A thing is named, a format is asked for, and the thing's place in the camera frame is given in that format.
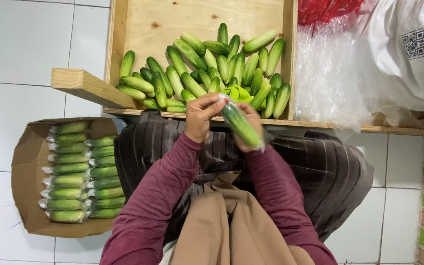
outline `person's left hand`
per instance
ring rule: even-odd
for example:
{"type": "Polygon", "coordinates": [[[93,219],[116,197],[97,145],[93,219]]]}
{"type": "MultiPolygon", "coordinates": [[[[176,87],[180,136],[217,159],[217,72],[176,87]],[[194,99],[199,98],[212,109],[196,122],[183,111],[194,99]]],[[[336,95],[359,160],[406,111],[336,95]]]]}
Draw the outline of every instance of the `person's left hand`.
{"type": "Polygon", "coordinates": [[[210,119],[220,113],[225,99],[219,100],[219,93],[208,93],[186,105],[184,134],[196,143],[204,143],[210,133],[210,119]]]}

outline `red plastic bag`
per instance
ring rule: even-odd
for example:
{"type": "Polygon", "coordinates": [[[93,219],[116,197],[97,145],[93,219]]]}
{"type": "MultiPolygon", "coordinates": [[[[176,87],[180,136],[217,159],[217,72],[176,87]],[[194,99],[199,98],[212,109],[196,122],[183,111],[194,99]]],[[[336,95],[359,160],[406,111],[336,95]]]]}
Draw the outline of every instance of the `red plastic bag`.
{"type": "Polygon", "coordinates": [[[316,21],[329,22],[335,16],[359,12],[364,0],[299,0],[298,23],[302,26],[316,21]]]}

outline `qr code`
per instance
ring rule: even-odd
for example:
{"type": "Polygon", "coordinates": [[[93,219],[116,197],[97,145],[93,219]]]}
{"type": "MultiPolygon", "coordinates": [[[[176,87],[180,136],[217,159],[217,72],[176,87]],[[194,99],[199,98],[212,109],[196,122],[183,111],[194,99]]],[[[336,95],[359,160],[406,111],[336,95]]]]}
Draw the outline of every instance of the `qr code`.
{"type": "Polygon", "coordinates": [[[424,57],[424,28],[402,35],[409,60],[424,57]]]}

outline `person's right hand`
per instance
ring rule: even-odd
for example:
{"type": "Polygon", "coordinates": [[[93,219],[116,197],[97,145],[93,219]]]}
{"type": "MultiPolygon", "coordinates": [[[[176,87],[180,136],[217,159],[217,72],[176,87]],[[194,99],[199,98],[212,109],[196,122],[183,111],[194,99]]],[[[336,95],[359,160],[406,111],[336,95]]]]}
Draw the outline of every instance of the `person's right hand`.
{"type": "MultiPolygon", "coordinates": [[[[261,117],[260,115],[254,110],[254,108],[245,102],[239,102],[237,103],[237,106],[244,112],[246,119],[250,123],[251,127],[255,129],[255,131],[258,133],[258,135],[263,138],[263,126],[261,125],[261,117]]],[[[248,153],[250,151],[253,151],[254,148],[247,146],[243,140],[240,139],[236,134],[234,135],[235,143],[239,147],[239,149],[243,153],[248,153]]]]}

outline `hand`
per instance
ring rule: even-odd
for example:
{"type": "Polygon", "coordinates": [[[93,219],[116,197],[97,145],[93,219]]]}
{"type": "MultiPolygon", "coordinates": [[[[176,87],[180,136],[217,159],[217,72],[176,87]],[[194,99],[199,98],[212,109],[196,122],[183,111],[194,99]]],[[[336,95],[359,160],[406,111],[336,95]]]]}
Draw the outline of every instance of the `hand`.
{"type": "Polygon", "coordinates": [[[225,99],[219,93],[208,93],[186,105],[184,134],[196,143],[204,143],[210,133],[210,119],[220,113],[225,99]]]}
{"type": "MultiPolygon", "coordinates": [[[[245,113],[245,117],[250,123],[251,127],[253,127],[253,129],[258,133],[258,135],[263,138],[263,126],[261,125],[261,117],[260,115],[258,115],[256,110],[254,110],[254,108],[250,104],[245,102],[239,102],[237,103],[237,106],[239,106],[239,108],[245,113]]],[[[241,140],[240,137],[238,137],[236,134],[234,135],[234,138],[235,143],[243,153],[248,153],[254,150],[253,147],[247,146],[243,142],[243,140],[241,140]]]]}

